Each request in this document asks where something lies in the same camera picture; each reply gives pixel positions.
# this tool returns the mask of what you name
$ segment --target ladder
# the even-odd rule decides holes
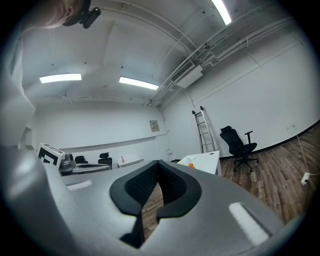
[[[214,144],[214,139],[212,137],[212,134],[211,134],[209,126],[208,126],[208,120],[207,120],[206,115],[205,115],[205,110],[204,110],[204,108],[202,106],[200,106],[200,109],[201,109],[200,112],[196,113],[195,111],[192,111],[192,114],[193,114],[193,117],[194,117],[195,125],[196,125],[196,127],[198,129],[198,136],[199,136],[199,141],[200,141],[200,149],[201,149],[201,153],[203,154],[205,146],[212,145],[213,151],[216,151],[216,147],[215,147],[215,144]],[[199,121],[198,120],[198,117],[200,117],[201,115],[203,116],[203,121]],[[202,124],[205,124],[207,131],[201,131],[200,130],[200,125],[202,125]],[[202,136],[205,135],[205,134],[209,134],[210,135],[211,143],[204,144],[204,140],[203,140]]]

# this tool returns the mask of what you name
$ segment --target fluorescent light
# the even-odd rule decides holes
[[[227,11],[227,8],[225,7],[225,4],[222,0],[211,0],[214,4],[215,8],[217,8],[218,12],[220,13],[224,24],[228,25],[231,22],[231,18],[229,16],[229,13]]]
[[[43,84],[59,81],[78,81],[81,79],[81,74],[56,74],[40,77],[40,81]]]
[[[119,83],[122,84],[128,84],[128,85],[132,85],[132,86],[140,86],[140,87],[144,87],[144,88],[148,88],[148,89],[152,89],[152,90],[156,90],[158,89],[158,85],[152,84],[152,83],[148,83],[148,82],[142,82],[139,80],[134,80],[131,78],[126,78],[121,76]]]

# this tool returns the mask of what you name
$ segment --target air conditioner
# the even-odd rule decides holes
[[[189,85],[197,81],[200,77],[203,76],[201,71],[203,70],[202,66],[198,65],[192,69],[188,74],[186,74],[182,79],[180,79],[176,84],[182,88],[187,88]]]
[[[184,65],[170,78],[172,82],[176,83],[188,74],[196,66],[191,60],[188,60]]]

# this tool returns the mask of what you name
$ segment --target white table surface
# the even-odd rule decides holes
[[[203,154],[190,154],[181,159],[177,164],[188,166],[191,163],[200,171],[214,175],[218,174],[221,176],[222,173],[219,156],[220,151],[213,151]]]
[[[136,163],[140,163],[143,162],[144,159],[139,157],[139,158],[135,158],[135,159],[130,159],[129,161],[125,161],[125,162],[120,162],[119,163],[119,167],[125,167],[125,166],[130,166],[130,165],[134,165]]]

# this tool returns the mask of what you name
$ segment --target black chair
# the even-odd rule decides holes
[[[240,137],[238,136],[235,129],[232,129],[231,126],[227,126],[225,128],[221,129],[221,138],[225,140],[225,142],[229,146],[229,152],[230,154],[234,155],[235,157],[241,157],[242,159],[233,161],[234,163],[237,163],[237,166],[233,169],[234,172],[236,172],[236,168],[242,164],[246,164],[250,168],[250,172],[252,172],[252,169],[248,162],[250,161],[256,161],[259,163],[258,159],[251,159],[248,157],[249,153],[251,153],[256,147],[257,143],[251,143],[250,140],[250,133],[253,131],[249,131],[245,133],[245,135],[248,135],[248,141],[249,144],[244,145]]]
[[[109,152],[108,153],[102,153],[99,155],[101,159],[98,160],[98,164],[104,164],[104,165],[109,165],[112,170],[112,158],[109,157]]]
[[[85,160],[85,157],[83,155],[79,155],[75,157],[75,163],[76,164],[87,164],[88,161]]]

